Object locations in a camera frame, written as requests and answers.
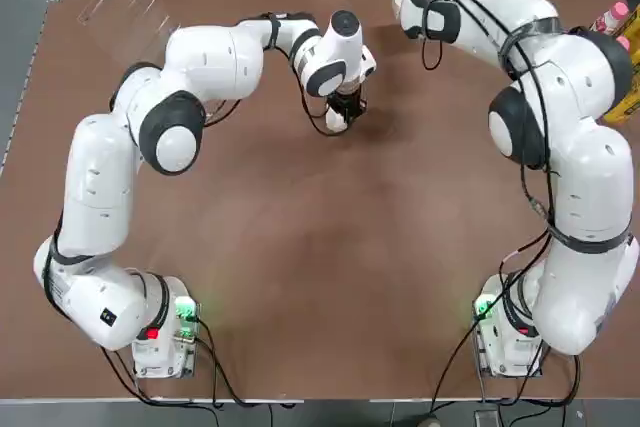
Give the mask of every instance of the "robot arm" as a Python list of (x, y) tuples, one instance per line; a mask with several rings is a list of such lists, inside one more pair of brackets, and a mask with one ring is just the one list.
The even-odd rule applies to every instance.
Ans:
[(288, 54), (310, 95), (328, 96), (331, 108), (343, 101), (344, 116), (334, 114), (344, 124), (353, 119), (349, 100), (357, 92), (359, 102), (361, 84), (376, 64), (357, 18), (337, 12), (324, 36), (306, 14), (179, 29), (162, 69), (132, 66), (111, 112), (90, 115), (76, 127), (63, 215), (38, 249), (34, 272), (56, 309), (94, 342), (109, 350), (133, 344), (140, 377), (182, 374), (193, 338), (179, 304), (186, 299), (192, 313), (195, 304), (177, 278), (125, 270), (111, 258), (127, 238), (138, 170), (145, 161), (167, 176), (186, 172), (200, 150), (203, 104), (249, 96), (271, 47)]
[[(632, 66), (611, 37), (565, 33), (546, 0), (476, 1), (393, 0), (393, 6), (409, 38), (449, 43), (514, 80), (489, 108), (491, 136), (504, 156), (541, 169), (548, 136), (557, 173), (549, 254), (480, 323), (491, 373), (523, 376), (541, 340), (565, 354), (586, 349), (635, 270), (631, 151), (618, 132), (595, 123), (628, 92)], [(494, 276), (481, 298), (501, 291)]]

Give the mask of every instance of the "wire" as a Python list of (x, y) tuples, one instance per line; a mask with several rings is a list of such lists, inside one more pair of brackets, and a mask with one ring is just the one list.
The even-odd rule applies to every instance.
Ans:
[[(280, 52), (282, 55), (284, 55), (287, 59), (289, 58), (287, 53), (284, 50), (282, 50), (280, 47), (275, 47), (275, 49), (278, 52)], [(311, 113), (311, 111), (309, 110), (309, 105), (307, 104), (307, 98), (305, 96), (304, 87), (302, 87), (302, 83), (300, 82), (300, 78), (298, 77), (296, 69), (292, 63), (290, 63), (290, 66), (291, 66), (291, 72), (293, 72), (293, 75), (296, 78), (296, 81), (298, 83), (298, 89), (300, 90), (300, 101), (302, 103), (302, 109), (304, 110), (304, 113), (307, 115), (309, 122), (311, 123), (313, 128), (316, 130), (316, 132), (318, 132), (319, 134), (325, 137), (338, 137), (340, 135), (344, 135), (345, 133), (347, 133), (351, 128), (351, 126), (353, 125), (353, 122), (347, 124), (347, 128), (340, 132), (327, 132), (326, 130), (323, 130), (320, 127), (318, 127), (318, 125), (316, 124), (316, 119), (324, 117), (325, 114), (328, 112), (329, 108), (327, 107), (327, 109), (324, 111), (322, 115)]]
[[(242, 99), (238, 99), (236, 100), (233, 105), (231, 106), (231, 108), (229, 110), (227, 110), (223, 115), (221, 115), (218, 118), (214, 118), (214, 119), (209, 119), (207, 122), (205, 122), (204, 124), (204, 128), (208, 128), (211, 127), (212, 125), (216, 125), (219, 124), (220, 122), (222, 122), (223, 120), (225, 120), (226, 118), (228, 118), (231, 114), (233, 114), (233, 112), (236, 110), (236, 108), (238, 107), (238, 105), (240, 105), (240, 102), (242, 102)], [(213, 115), (215, 115), (216, 113), (218, 113), (221, 109), (222, 106), (226, 103), (226, 100), (216, 109), (216, 111), (214, 112)]]
[(524, 380), (522, 381), (522, 385), (520, 386), (520, 389), (518, 389), (518, 394), (516, 395), (516, 397), (513, 400), (510, 400), (509, 402), (506, 402), (506, 403), (500, 401), (498, 405), (500, 405), (501, 407), (510, 407), (518, 403), (518, 401), (522, 397), (524, 388), (527, 386), (527, 382), (529, 381), (529, 379), (531, 378), (531, 375), (533, 374), (533, 368), (536, 365), (536, 362), (538, 361), (538, 359), (540, 358), (540, 353), (542, 352), (542, 345), (543, 345), (543, 342), (540, 342), (540, 345), (538, 345), (538, 350), (536, 350), (536, 353), (533, 356), (533, 359), (531, 360), (531, 364), (529, 364), (529, 367), (527, 368), (527, 375), (525, 375)]
[(526, 399), (525, 402), (533, 405), (538, 405), (540, 407), (565, 407), (569, 405), (576, 398), (578, 394), (578, 390), (580, 389), (580, 380), (582, 378), (582, 364), (580, 362), (580, 356), (573, 356), (574, 362), (574, 377), (573, 377), (573, 385), (571, 386), (571, 391), (567, 394), (567, 396), (559, 401), (555, 400), (537, 400), (537, 399)]
[(541, 410), (540, 412), (536, 412), (534, 414), (529, 414), (529, 415), (523, 415), (522, 417), (517, 417), (515, 419), (513, 419), (511, 421), (511, 423), (509, 424), (509, 427), (513, 427), (515, 424), (517, 424), (518, 422), (520, 422), (521, 420), (525, 420), (525, 419), (533, 419), (534, 417), (540, 417), (541, 415), (546, 414), (547, 412), (549, 412), (551, 410), (551, 407), (547, 407), (544, 410)]
[[(462, 3), (459, 0), (454, 0), (459, 6), (462, 7)], [(489, 9), (487, 9), (480, 1), (478, 0), (469, 0), (471, 2), (473, 2), (481, 11), (483, 11), (485, 13), (485, 15), (487, 15), (487, 17), (489, 17), (506, 35), (510, 35), (511, 32), (509, 31), (509, 29), (507, 29), (507, 27), (502, 23), (502, 21), (500, 21), (500, 19), (498, 19)], [(468, 14), (470, 14), (471, 18), (478, 24), (481, 25), (480, 20), (475, 16), (472, 15), (468, 9), (464, 9)], [(525, 193), (525, 196), (527, 197), (527, 200), (529, 201), (529, 203), (531, 204), (532, 208), (539, 214), (543, 215), (544, 217), (546, 217), (546, 221), (550, 224), (550, 225), (554, 225), (555, 224), (555, 211), (554, 211), (554, 200), (553, 200), (553, 186), (551, 183), (551, 165), (550, 165), (550, 147), (549, 147), (549, 120), (547, 117), (547, 108), (544, 102), (544, 96), (542, 94), (542, 86), (540, 85), (540, 79), (538, 78), (538, 75), (534, 69), (533, 64), (531, 63), (531, 60), (529, 59), (529, 57), (526, 55), (526, 53), (524, 52), (524, 49), (522, 48), (522, 46), (520, 45), (519, 42), (516, 42), (514, 44), (514, 47), (516, 48), (516, 50), (518, 51), (518, 53), (520, 54), (520, 56), (522, 57), (526, 67), (527, 67), (527, 71), (530, 72), (531, 74), (531, 78), (533, 80), (533, 83), (536, 87), (536, 92), (538, 94), (538, 99), (540, 101), (540, 110), (542, 111), (542, 123), (543, 123), (543, 129), (544, 129), (544, 165), (545, 165), (545, 169), (546, 169), (546, 183), (547, 183), (547, 196), (548, 196), (548, 202), (549, 202), (549, 207), (548, 210), (544, 209), (544, 206), (542, 206), (542, 204), (536, 200), (533, 196), (530, 195), (530, 193), (527, 190), (526, 187), (526, 182), (524, 181), (524, 162), (520, 162), (520, 175), (521, 178), (523, 179), (523, 191)], [(524, 92), (524, 85), (522, 84), (522, 79), (520, 78), (520, 76), (517, 77), (518, 83), (520, 85), (520, 88), (522, 89), (521, 91)], [(524, 122), (526, 122), (526, 115), (523, 118), (523, 131), (525, 131), (526, 129), (524, 129)]]
[(442, 62), (442, 41), (440, 40), (438, 42), (438, 45), (439, 45), (438, 60), (433, 65), (427, 65), (427, 62), (424, 60), (424, 47), (426, 44), (427, 44), (427, 38), (425, 37), (422, 40), (422, 66), (424, 67), (424, 70), (428, 70), (428, 71), (436, 70), (438, 67), (440, 67), (440, 63)]
[(439, 406), (437, 406), (435, 409), (433, 409), (430, 413), (435, 414), (440, 409), (444, 409), (445, 407), (449, 407), (450, 405), (453, 405), (456, 402), (457, 402), (457, 400), (451, 400), (449, 402), (444, 402), (444, 403), (440, 404)]
[[(529, 242), (528, 244), (523, 245), (522, 247), (518, 248), (517, 250), (514, 250), (509, 255), (507, 255), (504, 259), (502, 259), (502, 261), (500, 261), (500, 266), (498, 267), (498, 278), (500, 279), (500, 284), (502, 285), (502, 289), (503, 290), (504, 290), (505, 286), (504, 286), (504, 278), (503, 278), (502, 271), (504, 269), (505, 263), (508, 262), (512, 257), (515, 257), (515, 256), (521, 254), (522, 252), (524, 252), (525, 250), (528, 250), (531, 247), (533, 247), (534, 245), (536, 245), (538, 242), (540, 242), (542, 239), (544, 239), (544, 237), (547, 234), (548, 234), (548, 232), (545, 230), (542, 234), (540, 234), (538, 237), (533, 239), (531, 242)], [(527, 319), (531, 319), (531, 315), (529, 315), (526, 312), (524, 312), (520, 307), (518, 307), (511, 300), (510, 290), (509, 290), (509, 292), (507, 294), (505, 294), (504, 300), (505, 300), (505, 302), (508, 302), (520, 315), (522, 315), (523, 317), (525, 317)]]
[(236, 392), (233, 390), (233, 387), (231, 387), (231, 383), (229, 382), (229, 378), (227, 377), (227, 374), (224, 371), (222, 364), (220, 364), (220, 361), (218, 360), (218, 356), (216, 355), (216, 351), (215, 351), (215, 344), (213, 343), (213, 336), (211, 335), (211, 330), (209, 329), (209, 326), (200, 318), (198, 319), (198, 323), (202, 325), (205, 331), (207, 332), (207, 337), (209, 338), (211, 347), (209, 347), (209, 345), (207, 345), (207, 343), (200, 338), (196, 338), (196, 342), (202, 345), (209, 352), (209, 355), (211, 355), (211, 358), (214, 363), (214, 368), (220, 372), (220, 375), (222, 376), (222, 380), (227, 386), (227, 389), (229, 390), (229, 394), (231, 395), (231, 398), (233, 399), (233, 401), (240, 407), (244, 407), (244, 408), (253, 408), (256, 405), (259, 405), (259, 404), (251, 404), (249, 402), (245, 402), (240, 397), (238, 397)]
[(482, 320), (484, 320), (486, 318), (487, 314), (489, 312), (491, 312), (491, 309), (493, 309), (493, 307), (502, 299), (502, 297), (504, 297), (504, 295), (507, 292), (507, 289), (511, 288), (512, 285), (514, 285), (518, 280), (520, 280), (520, 278), (522, 276), (524, 276), (527, 272), (529, 272), (529, 270), (531, 270), (531, 268), (538, 262), (538, 259), (540, 259), (540, 257), (544, 253), (544, 251), (547, 249), (547, 245), (549, 244), (548, 240), (549, 239), (547, 239), (547, 242), (545, 242), (543, 244), (542, 248), (536, 253), (536, 255), (533, 257), (533, 259), (531, 259), (531, 261), (526, 265), (526, 267), (523, 268), (520, 272), (518, 272), (518, 274), (516, 274), (514, 276), (514, 278), (511, 280), (511, 282), (507, 283), (506, 289), (503, 289), (502, 292), (500, 292), (500, 294), (495, 298), (495, 300), (493, 302), (491, 302), (491, 304), (489, 304), (487, 306), (486, 311), (476, 317), (476, 319), (474, 320), (473, 324), (471, 325), (471, 328), (462, 337), (462, 340), (460, 340), (460, 342), (458, 343), (458, 345), (454, 349), (453, 353), (449, 357), (449, 360), (447, 361), (447, 364), (446, 364), (444, 370), (442, 371), (442, 374), (440, 375), (440, 379), (438, 380), (436, 388), (435, 388), (435, 390), (433, 392), (433, 396), (431, 398), (431, 408), (429, 410), (429, 413), (433, 413), (434, 412), (436, 399), (438, 398), (438, 393), (440, 392), (440, 388), (442, 387), (442, 383), (444, 381), (444, 378), (446, 377), (447, 373), (449, 372), (449, 369), (451, 368), (451, 364), (453, 364), (453, 361), (454, 361), (456, 355), (458, 355), (458, 352), (460, 352), (460, 349), (462, 348), (462, 346), (465, 344), (465, 342), (467, 341), (467, 339), (469, 338), (471, 333), (475, 330), (475, 328), (478, 326), (478, 324)]
[[(195, 402), (167, 402), (167, 401), (158, 401), (158, 400), (152, 400), (150, 399), (146, 393), (144, 393), (144, 391), (142, 389), (140, 389), (139, 387), (137, 388), (138, 392), (136, 392), (135, 390), (133, 390), (131, 387), (129, 387), (129, 385), (127, 385), (126, 381), (122, 378), (122, 375), (120, 374), (120, 372), (118, 371), (117, 367), (115, 366), (115, 364), (113, 363), (113, 360), (111, 360), (111, 357), (109, 356), (109, 354), (107, 353), (107, 351), (104, 349), (104, 347), (100, 347), (100, 350), (102, 351), (102, 354), (104, 355), (104, 358), (106, 359), (106, 361), (109, 363), (109, 366), (111, 367), (111, 370), (113, 371), (113, 373), (116, 375), (116, 377), (118, 378), (118, 381), (120, 382), (120, 385), (122, 385), (122, 387), (129, 392), (129, 394), (131, 394), (133, 397), (135, 397), (136, 399), (138, 399), (140, 402), (142, 402), (143, 404), (149, 405), (151, 407), (170, 407), (170, 408), (179, 408), (179, 409), (199, 409), (199, 410), (206, 410), (208, 412), (211, 412), (213, 414), (213, 417), (216, 421), (216, 426), (219, 427), (220, 423), (218, 421), (218, 414), (216, 414), (215, 410), (210, 409), (207, 406), (204, 405), (198, 405)], [(120, 357), (120, 355), (116, 352), (116, 355), (118, 356), (118, 358), (120, 359), (121, 364), (123, 365), (123, 367), (125, 368), (125, 372), (127, 373), (127, 376), (129, 377), (129, 379), (131, 380), (133, 377), (131, 376), (131, 374), (129, 373), (128, 369), (126, 369), (126, 365), (124, 364), (124, 361), (122, 360), (122, 358)]]

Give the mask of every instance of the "brown work surface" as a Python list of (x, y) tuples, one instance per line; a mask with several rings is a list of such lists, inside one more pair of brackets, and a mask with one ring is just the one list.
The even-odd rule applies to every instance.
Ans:
[[(614, 0), (552, 1), (572, 26)], [(0, 182), (0, 398), (126, 396), (99, 349), (47, 304), (31, 267), (62, 207), (73, 130), (107, 110), (122, 74), (76, 22), (87, 2), (49, 8)], [(378, 71), (367, 83), (369, 112), (346, 136), (327, 139), (308, 124), (287, 63), (267, 53), (259, 88), (206, 131), (190, 172), (141, 170), (116, 259), (185, 281), (243, 397), (430, 396), (484, 281), (543, 228), (487, 129), (505, 75), (449, 47), (441, 67), (425, 72), (391, 0), (163, 2), (182, 25), (304, 10), (324, 29), (333, 11), (351, 9)], [(427, 47), (428, 57), (436, 53)], [(529, 177), (541, 187), (541, 174)], [(639, 286), (636, 276), (584, 355), (580, 396), (640, 397)], [(194, 380), (149, 390), (208, 397), (210, 362), (197, 370)], [(562, 397), (571, 379), (571, 363), (552, 357), (525, 395)], [(514, 381), (488, 383), (489, 395), (515, 392)], [(469, 345), (441, 396), (479, 396)]]

